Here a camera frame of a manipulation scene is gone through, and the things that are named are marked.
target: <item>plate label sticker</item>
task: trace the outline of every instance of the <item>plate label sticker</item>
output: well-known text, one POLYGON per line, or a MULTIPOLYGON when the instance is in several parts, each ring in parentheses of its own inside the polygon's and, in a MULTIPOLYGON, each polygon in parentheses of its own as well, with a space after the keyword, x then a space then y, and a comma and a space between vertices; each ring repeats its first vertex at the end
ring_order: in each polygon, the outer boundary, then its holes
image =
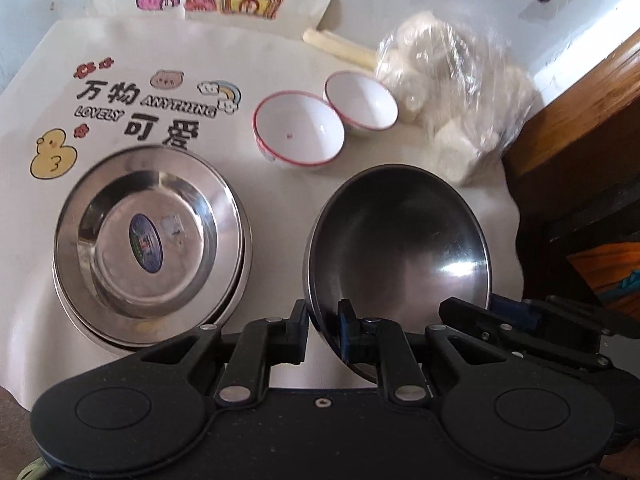
POLYGON ((143 214, 136 214, 129 224, 131 250, 140 267, 153 274, 162 267, 162 244, 158 231, 143 214))
POLYGON ((163 216, 160 221, 160 225, 167 236, 176 236, 184 232, 182 220, 180 220, 180 216, 176 213, 169 216, 163 216))

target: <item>stainless steel plate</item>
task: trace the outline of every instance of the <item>stainless steel plate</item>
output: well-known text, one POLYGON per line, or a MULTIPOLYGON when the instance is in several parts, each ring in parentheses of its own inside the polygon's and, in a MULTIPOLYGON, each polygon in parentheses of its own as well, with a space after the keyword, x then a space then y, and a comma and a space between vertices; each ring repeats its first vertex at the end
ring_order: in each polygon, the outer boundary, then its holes
MULTIPOLYGON (((236 203, 238 204, 238 210, 240 212, 240 219, 242 222, 242 241, 244 247, 244 251, 242 254, 242 270, 240 272, 240 276, 238 277, 238 283, 235 286, 235 289, 233 290, 228 303, 221 305, 220 308, 216 309, 211 317, 204 320, 207 323, 217 323, 218 325, 224 325, 231 314, 233 314, 236 306, 238 306, 238 303, 240 303, 240 300, 242 299, 242 295, 244 294, 244 290, 246 288, 247 281, 249 280, 249 273, 251 271, 251 263, 253 258, 251 226, 249 224, 249 220, 246 216, 244 208, 242 207, 242 203, 238 199, 238 196, 234 194, 234 197, 236 199, 236 203)), ((100 338, 95 332, 92 332, 92 330, 90 330, 82 322, 82 320, 79 319, 78 316, 76 316, 74 310, 71 308, 70 303, 62 294, 62 291, 60 289, 60 282, 58 281, 55 270, 53 272, 53 281, 66 315, 70 319, 73 326, 75 326, 76 329, 80 333, 82 333, 89 341, 119 356, 129 355, 132 351, 135 351, 136 348, 126 348, 123 346, 119 346, 111 341, 100 338)))
MULTIPOLYGON (((310 236, 305 289, 312 319, 339 354, 337 305, 358 317, 385 317, 421 332, 455 296, 488 307, 489 252, 464 199, 413 166, 363 171, 329 199, 310 236)), ((375 381, 366 365, 354 367, 375 381)))
POLYGON ((70 193, 54 273, 89 329, 121 346, 146 346, 226 303, 242 239, 236 200, 206 162, 173 148, 131 148, 91 168, 70 193))

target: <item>round black pad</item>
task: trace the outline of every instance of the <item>round black pad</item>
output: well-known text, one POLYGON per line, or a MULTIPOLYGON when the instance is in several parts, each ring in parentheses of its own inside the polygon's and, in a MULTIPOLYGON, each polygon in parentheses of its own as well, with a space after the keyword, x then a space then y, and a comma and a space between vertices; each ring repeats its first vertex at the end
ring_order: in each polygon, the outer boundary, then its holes
POLYGON ((85 395, 76 415, 96 430, 121 430, 139 423, 151 410, 149 398, 131 388, 103 388, 85 395))
POLYGON ((205 420, 202 396, 184 380, 106 380, 92 370, 47 390, 33 407, 31 431, 47 463, 99 477, 176 455, 205 420))
POLYGON ((562 397, 546 390, 519 388, 498 397, 495 413, 514 428, 545 431, 567 420, 569 406, 562 397))
POLYGON ((462 367, 440 416, 452 439, 478 460, 530 474, 599 459, 614 425, 595 389, 521 358, 462 367))

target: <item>plastic bag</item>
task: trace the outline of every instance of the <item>plastic bag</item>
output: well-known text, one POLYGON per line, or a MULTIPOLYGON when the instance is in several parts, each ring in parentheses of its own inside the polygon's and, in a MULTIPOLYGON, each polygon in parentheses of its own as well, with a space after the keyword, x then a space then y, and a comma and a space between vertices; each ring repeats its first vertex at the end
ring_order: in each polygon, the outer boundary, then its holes
POLYGON ((436 172, 465 184, 518 137, 535 98, 526 70, 505 48, 421 12, 378 48, 376 77, 399 118, 423 127, 436 172))

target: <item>printed tablecloth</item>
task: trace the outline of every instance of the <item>printed tablecloth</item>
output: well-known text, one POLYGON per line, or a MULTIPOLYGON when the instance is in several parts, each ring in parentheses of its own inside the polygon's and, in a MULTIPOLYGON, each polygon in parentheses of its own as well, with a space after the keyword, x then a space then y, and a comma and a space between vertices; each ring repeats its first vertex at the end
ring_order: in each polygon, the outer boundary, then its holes
MULTIPOLYGON (((203 156, 229 181, 252 227, 249 282, 225 326, 288 316, 303 296, 305 243, 316 216, 349 177, 404 162, 430 168, 419 130, 348 137, 318 171, 286 171, 258 151, 252 113, 268 94, 322 93, 349 66, 300 41, 237 28, 101 18, 58 22, 0 96, 0 385, 26 408, 49 386, 115 358, 67 319, 52 282, 58 213, 81 175, 127 146, 159 143, 203 156)), ((519 299, 518 211, 501 166, 459 190, 486 235, 494 292, 519 299)), ((271 384, 370 385, 310 329, 306 361, 279 365, 271 384)))

